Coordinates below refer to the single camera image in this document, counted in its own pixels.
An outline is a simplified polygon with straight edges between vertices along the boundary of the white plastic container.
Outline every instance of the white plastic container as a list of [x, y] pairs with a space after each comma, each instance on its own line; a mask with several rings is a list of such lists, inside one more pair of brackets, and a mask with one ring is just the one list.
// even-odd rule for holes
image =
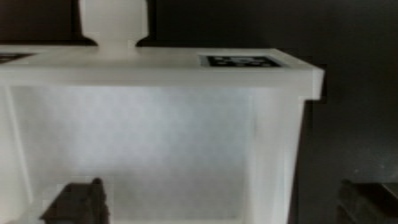
[[[275, 49], [0, 46], [0, 223], [105, 180], [112, 223], [286, 224], [304, 101], [323, 71]], [[202, 56], [266, 56], [222, 68]]]

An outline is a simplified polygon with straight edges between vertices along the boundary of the translucent plastic box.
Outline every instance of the translucent plastic box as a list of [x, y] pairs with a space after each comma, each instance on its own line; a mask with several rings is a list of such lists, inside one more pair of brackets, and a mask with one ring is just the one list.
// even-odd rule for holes
[[[0, 46], [0, 224], [105, 181], [112, 223], [286, 224], [304, 101], [323, 71], [275, 49]], [[211, 67], [206, 57], [279, 67]]]

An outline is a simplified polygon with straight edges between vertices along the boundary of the cylindrical handle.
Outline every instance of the cylindrical handle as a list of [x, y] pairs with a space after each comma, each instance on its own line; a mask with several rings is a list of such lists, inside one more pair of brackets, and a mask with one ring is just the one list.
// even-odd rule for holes
[[137, 55], [135, 45], [147, 36], [145, 0], [80, 0], [83, 36], [97, 43], [105, 58]]

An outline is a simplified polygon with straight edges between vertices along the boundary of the white knob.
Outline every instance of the white knob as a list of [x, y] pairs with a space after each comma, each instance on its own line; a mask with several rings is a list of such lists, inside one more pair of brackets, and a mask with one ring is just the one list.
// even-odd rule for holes
[[105, 58], [137, 55], [135, 44], [147, 36], [145, 0], [80, 0], [83, 36], [97, 43]]

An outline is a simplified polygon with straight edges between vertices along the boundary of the dark background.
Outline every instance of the dark background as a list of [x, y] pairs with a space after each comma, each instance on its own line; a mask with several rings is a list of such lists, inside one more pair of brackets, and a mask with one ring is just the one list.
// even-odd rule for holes
[[[76, 0], [0, 1], [1, 44], [92, 44]], [[273, 47], [327, 70], [307, 104], [291, 223], [336, 223], [343, 178], [398, 181], [398, 1], [151, 0], [144, 46]]]

